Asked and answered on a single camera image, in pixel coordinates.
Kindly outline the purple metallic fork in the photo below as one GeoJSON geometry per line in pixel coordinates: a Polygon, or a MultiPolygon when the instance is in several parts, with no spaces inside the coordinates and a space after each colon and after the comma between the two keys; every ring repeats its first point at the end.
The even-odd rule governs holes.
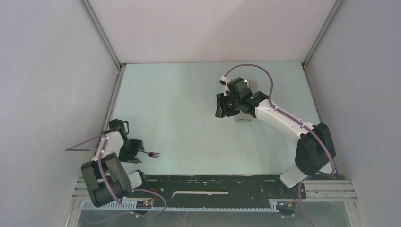
{"type": "Polygon", "coordinates": [[[160,157],[160,153],[157,153],[157,152],[147,152],[147,151],[144,151],[144,150],[139,150],[139,152],[145,153],[151,158],[159,158],[160,157]]]}

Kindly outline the grey cloth napkin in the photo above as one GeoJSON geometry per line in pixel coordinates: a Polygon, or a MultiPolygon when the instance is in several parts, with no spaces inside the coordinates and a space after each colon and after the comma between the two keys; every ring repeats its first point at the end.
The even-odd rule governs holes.
{"type": "MultiPolygon", "coordinates": [[[[254,80],[246,80],[246,83],[252,93],[257,92],[257,82],[254,80]]],[[[249,115],[248,113],[243,113],[240,112],[239,115],[235,116],[235,121],[236,122],[251,122],[253,120],[253,117],[249,115]]]]}

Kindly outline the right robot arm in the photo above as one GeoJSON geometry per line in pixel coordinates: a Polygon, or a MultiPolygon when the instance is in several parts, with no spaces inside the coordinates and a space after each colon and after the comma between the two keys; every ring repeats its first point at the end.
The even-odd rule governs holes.
{"type": "Polygon", "coordinates": [[[296,145],[295,162],[275,184],[279,197],[291,195],[296,184],[318,173],[336,156],[330,130],[324,123],[312,124],[296,118],[279,108],[267,94],[252,92],[248,82],[241,77],[228,79],[222,76],[220,84],[225,90],[217,94],[217,118],[249,114],[269,123],[296,145]]]}

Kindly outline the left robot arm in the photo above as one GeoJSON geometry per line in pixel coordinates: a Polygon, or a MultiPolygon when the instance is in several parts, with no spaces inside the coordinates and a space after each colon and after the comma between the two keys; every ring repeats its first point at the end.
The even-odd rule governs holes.
{"type": "Polygon", "coordinates": [[[132,192],[138,197],[149,192],[143,171],[138,169],[127,173],[123,167],[123,163],[141,163],[137,154],[143,148],[142,141],[128,137],[128,121],[113,119],[108,126],[100,135],[95,156],[81,166],[89,197],[97,208],[113,201],[121,204],[123,198],[132,192]]]}

